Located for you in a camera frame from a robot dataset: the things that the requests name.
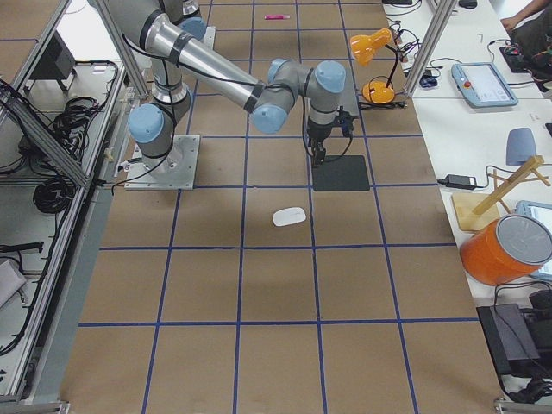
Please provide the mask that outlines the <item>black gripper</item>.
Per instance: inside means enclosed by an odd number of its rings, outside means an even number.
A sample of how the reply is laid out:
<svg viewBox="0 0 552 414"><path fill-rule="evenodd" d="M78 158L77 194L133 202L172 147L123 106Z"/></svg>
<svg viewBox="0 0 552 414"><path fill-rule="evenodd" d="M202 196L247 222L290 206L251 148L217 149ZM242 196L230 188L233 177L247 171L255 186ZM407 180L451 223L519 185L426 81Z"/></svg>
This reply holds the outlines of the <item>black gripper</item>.
<svg viewBox="0 0 552 414"><path fill-rule="evenodd" d="M307 145L312 151L313 168L318 168L325 162L326 148L323 145L323 142L330 136L333 129L339 127L340 123L336 119L329 124L320 124L312 120L310 117L308 118L306 127Z"/></svg>

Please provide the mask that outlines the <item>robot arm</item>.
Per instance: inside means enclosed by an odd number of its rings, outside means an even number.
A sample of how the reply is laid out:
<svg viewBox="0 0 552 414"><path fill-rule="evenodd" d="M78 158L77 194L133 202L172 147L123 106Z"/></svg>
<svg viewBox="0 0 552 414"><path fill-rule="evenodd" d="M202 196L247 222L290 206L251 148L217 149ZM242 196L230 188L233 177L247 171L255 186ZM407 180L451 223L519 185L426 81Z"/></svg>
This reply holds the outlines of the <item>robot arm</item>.
<svg viewBox="0 0 552 414"><path fill-rule="evenodd" d="M174 69L191 74L241 106L265 134L281 130L298 98L309 99L302 132L313 166L324 163L323 143L333 129L352 136L351 118L340 104L346 83L342 64L325 60L308 67L296 60L276 59L267 81L261 81L184 30L166 1L109 1L107 8L123 39L139 53L159 60L163 73Z"/></svg>

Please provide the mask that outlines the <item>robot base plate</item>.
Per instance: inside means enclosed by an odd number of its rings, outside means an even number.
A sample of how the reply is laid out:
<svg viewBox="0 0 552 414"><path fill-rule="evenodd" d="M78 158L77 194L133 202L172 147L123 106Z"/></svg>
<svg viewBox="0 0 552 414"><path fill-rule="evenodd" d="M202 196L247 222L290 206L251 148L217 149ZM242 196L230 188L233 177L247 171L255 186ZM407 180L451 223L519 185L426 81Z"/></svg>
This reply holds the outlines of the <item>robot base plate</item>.
<svg viewBox="0 0 552 414"><path fill-rule="evenodd" d="M133 156L140 160L130 164L124 188L127 191L192 190L200 141L200 135L175 135L172 152L153 172L148 167L154 167L155 163L150 159L144 163L141 150L135 144Z"/></svg>
<svg viewBox="0 0 552 414"><path fill-rule="evenodd" d="M205 31L205 35L203 38L203 44L209 48L209 50L214 50L214 43L216 39L216 27L214 26L208 26Z"/></svg>

